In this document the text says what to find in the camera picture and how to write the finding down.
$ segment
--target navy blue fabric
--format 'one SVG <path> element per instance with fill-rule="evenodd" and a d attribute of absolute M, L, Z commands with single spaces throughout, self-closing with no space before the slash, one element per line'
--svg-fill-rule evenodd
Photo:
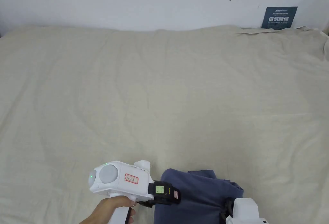
<path fill-rule="evenodd" d="M 181 192 L 176 205 L 155 205 L 154 224 L 219 224 L 219 214 L 225 210 L 225 199 L 241 198 L 243 188 L 229 180 L 217 179 L 213 170 L 187 173 L 167 169 L 161 181 L 171 183 Z"/>

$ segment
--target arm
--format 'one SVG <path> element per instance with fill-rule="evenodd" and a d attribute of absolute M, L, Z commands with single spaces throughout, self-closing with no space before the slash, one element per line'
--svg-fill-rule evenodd
<path fill-rule="evenodd" d="M 133 207 L 136 203 L 127 197 L 111 197 L 105 198 L 99 202 L 95 210 L 80 224 L 108 224 L 114 210 L 119 207 Z M 133 218 L 129 218 L 129 224 L 133 223 Z"/>

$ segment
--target sign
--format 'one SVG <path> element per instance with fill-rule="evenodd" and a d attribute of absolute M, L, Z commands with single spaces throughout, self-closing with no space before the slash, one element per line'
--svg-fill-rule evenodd
<path fill-rule="evenodd" d="M 295 17 L 297 6 L 267 7 L 262 29 L 282 30 L 290 28 Z"/>
<path fill-rule="evenodd" d="M 124 176 L 124 180 L 134 183 L 134 184 L 138 184 L 138 178 L 136 176 L 130 175 L 130 174 L 125 174 Z"/>

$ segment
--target red-bordered label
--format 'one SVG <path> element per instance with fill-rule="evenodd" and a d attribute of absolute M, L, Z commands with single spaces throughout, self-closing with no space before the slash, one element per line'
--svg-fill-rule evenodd
<path fill-rule="evenodd" d="M 133 175 L 127 174 L 127 173 L 124 176 L 124 180 L 128 181 L 128 182 L 131 182 L 131 183 L 134 183 L 134 184 L 138 184 L 138 178 L 133 176 Z"/>

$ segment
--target small display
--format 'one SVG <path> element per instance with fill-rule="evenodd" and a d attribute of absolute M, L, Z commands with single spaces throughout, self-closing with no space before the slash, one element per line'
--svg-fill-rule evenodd
<path fill-rule="evenodd" d="M 165 188 L 162 185 L 156 185 L 155 186 L 155 193 L 156 194 L 164 194 L 165 193 Z"/>

